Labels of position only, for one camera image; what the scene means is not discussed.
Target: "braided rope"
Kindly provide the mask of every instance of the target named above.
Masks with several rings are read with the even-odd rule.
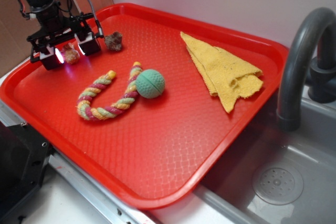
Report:
[[[117,115],[124,113],[138,96],[137,87],[135,81],[138,75],[142,72],[141,64],[135,62],[130,72],[128,80],[128,86],[124,95],[110,106],[104,108],[91,108],[91,102],[97,94],[112,82],[116,77],[116,73],[110,70],[104,76],[99,77],[92,85],[87,87],[78,97],[77,100],[77,113],[85,120],[106,120],[109,118],[115,118]]]

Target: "yellow cloth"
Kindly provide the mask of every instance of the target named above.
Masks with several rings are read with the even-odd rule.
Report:
[[[259,68],[183,32],[181,37],[210,95],[219,96],[227,113],[233,110],[239,97],[250,97],[263,86],[258,78],[263,74]]]

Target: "gray plastic sink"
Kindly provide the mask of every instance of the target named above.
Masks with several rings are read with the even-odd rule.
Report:
[[[201,184],[256,223],[336,223],[336,110],[303,98],[300,129],[281,132],[276,95]]]

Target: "plastic tray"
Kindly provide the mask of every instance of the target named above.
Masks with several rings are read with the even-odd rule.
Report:
[[[107,7],[97,16],[105,35],[123,34],[121,52],[109,51],[101,41],[102,52],[82,56],[75,65],[47,71],[39,62],[26,62],[4,81],[1,99],[124,202],[140,209],[169,205],[197,185],[278,88],[288,50],[270,40],[133,4]],[[180,31],[263,70],[262,90],[238,99],[227,114],[219,98],[209,95]],[[165,77],[162,96],[138,97],[125,114],[104,122],[77,115],[78,95],[110,69],[117,78],[92,106],[118,100],[135,61]]]

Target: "rubber ball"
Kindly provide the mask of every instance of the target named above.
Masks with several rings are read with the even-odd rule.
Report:
[[[165,80],[159,72],[154,69],[147,69],[141,72],[135,85],[138,93],[145,98],[152,99],[162,95]]]

